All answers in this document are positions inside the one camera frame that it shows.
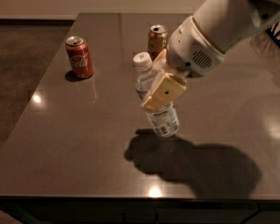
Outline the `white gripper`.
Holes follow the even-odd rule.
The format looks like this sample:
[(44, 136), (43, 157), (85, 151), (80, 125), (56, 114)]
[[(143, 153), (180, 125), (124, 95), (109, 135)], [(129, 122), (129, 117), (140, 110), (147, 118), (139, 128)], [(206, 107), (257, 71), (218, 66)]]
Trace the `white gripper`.
[[(214, 47), (203, 35), (193, 16), (187, 17), (172, 33), (167, 49), (163, 49), (153, 61), (155, 70), (166, 65), (166, 56), (171, 67), (188, 71), (194, 77), (204, 77), (225, 60), (225, 53)], [(169, 72), (158, 73), (141, 107), (146, 111), (158, 111), (186, 89), (187, 82), (184, 78)]]

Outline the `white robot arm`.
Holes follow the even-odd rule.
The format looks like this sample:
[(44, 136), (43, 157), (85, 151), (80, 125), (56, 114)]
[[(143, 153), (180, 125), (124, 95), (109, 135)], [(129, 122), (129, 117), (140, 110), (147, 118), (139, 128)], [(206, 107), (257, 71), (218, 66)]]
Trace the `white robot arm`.
[(187, 77), (205, 76), (233, 45), (278, 21), (280, 0), (206, 0), (176, 28), (156, 59), (160, 72), (141, 106), (162, 109), (186, 90)]

